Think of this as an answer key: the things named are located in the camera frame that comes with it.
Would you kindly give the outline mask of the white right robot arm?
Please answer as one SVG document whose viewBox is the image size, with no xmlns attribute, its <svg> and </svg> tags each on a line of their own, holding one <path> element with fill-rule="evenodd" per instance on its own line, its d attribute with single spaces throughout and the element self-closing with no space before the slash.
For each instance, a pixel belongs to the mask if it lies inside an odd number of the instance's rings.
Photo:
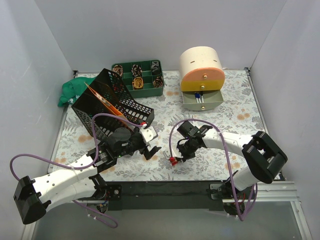
<svg viewBox="0 0 320 240">
<path fill-rule="evenodd" d="M 247 167 L 233 173 L 226 183 L 227 195 L 232 199 L 239 198 L 245 189 L 258 182 L 272 183 L 288 161 L 287 155 L 264 131 L 253 135 L 222 133 L 212 124 L 197 127 L 190 121 L 183 122 L 177 131 L 183 136 L 183 143 L 171 151 L 172 164 L 193 159 L 200 148 L 227 150 L 245 159 Z"/>
</svg>

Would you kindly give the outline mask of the black mesh file organizer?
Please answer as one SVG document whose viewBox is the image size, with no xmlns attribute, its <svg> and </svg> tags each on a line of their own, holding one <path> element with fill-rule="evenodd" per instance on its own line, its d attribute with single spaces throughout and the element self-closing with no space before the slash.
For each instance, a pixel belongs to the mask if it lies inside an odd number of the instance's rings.
<svg viewBox="0 0 320 240">
<path fill-rule="evenodd" d="M 84 85 L 84 91 L 71 108 L 90 135 L 93 135 L 92 118 L 95 115 L 110 114 L 118 117 L 95 118 L 94 130 L 98 140 L 106 140 L 118 128 L 126 128 L 133 133 L 136 127 L 126 121 L 148 126 L 153 122 L 154 109 L 134 100 L 118 73 L 104 68 L 96 77 L 78 77 L 77 80 Z"/>
</svg>

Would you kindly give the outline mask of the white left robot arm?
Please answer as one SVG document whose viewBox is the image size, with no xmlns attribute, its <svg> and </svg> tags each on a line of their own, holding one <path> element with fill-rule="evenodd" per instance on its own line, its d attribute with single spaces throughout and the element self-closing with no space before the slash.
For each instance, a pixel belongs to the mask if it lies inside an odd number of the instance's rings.
<svg viewBox="0 0 320 240">
<path fill-rule="evenodd" d="M 21 178 L 13 199 L 23 224 L 34 223 L 49 210 L 73 200 L 93 198 L 105 203 L 120 200 L 122 187 L 106 183 L 100 173 L 115 166 L 118 158 L 131 156 L 136 151 L 149 160 L 160 150 L 157 146 L 148 149 L 149 143 L 157 136 L 152 126 L 134 132 L 120 127 L 97 148 L 71 163 L 70 168 L 34 179 L 29 176 Z"/>
</svg>

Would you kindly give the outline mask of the round cream drawer cabinet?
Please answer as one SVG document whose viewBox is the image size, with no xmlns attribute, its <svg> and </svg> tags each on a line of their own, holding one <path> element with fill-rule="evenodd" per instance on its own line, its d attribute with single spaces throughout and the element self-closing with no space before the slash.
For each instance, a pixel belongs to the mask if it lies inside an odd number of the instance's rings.
<svg viewBox="0 0 320 240">
<path fill-rule="evenodd" d="M 226 77 L 215 49 L 189 48 L 181 54 L 179 64 L 180 91 L 186 109 L 208 111 L 224 102 L 221 89 Z M 195 93 L 203 94 L 204 103 L 197 103 Z"/>
</svg>

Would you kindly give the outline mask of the orange file folder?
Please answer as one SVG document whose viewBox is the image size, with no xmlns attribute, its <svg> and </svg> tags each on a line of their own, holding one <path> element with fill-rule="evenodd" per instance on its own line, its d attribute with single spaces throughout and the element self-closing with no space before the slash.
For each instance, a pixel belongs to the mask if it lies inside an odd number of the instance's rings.
<svg viewBox="0 0 320 240">
<path fill-rule="evenodd" d="M 131 126 L 128 123 L 125 123 L 124 120 L 127 120 L 127 118 L 115 107 L 113 106 L 109 101 L 107 101 L 104 97 L 102 97 L 97 91 L 95 91 L 93 88 L 91 88 L 87 83 L 84 83 L 87 88 L 92 92 L 92 94 L 104 105 L 104 107 L 107 109 L 109 114 L 115 115 L 117 117 L 121 118 L 121 122 L 129 129 L 133 130 L 134 127 Z"/>
</svg>

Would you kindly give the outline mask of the small white marker blue cap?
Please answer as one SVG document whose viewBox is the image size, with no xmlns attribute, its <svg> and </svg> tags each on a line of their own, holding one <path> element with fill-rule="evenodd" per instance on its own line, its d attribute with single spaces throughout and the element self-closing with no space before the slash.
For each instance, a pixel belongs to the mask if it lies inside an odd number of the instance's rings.
<svg viewBox="0 0 320 240">
<path fill-rule="evenodd" d="M 195 96 L 195 99 L 196 99 L 196 102 L 197 102 L 197 103 L 201 103 L 201 102 L 202 102 L 202 101 L 201 101 L 201 95 L 200 95 L 199 93 L 196 92 L 196 93 L 194 94 L 194 96 Z"/>
</svg>

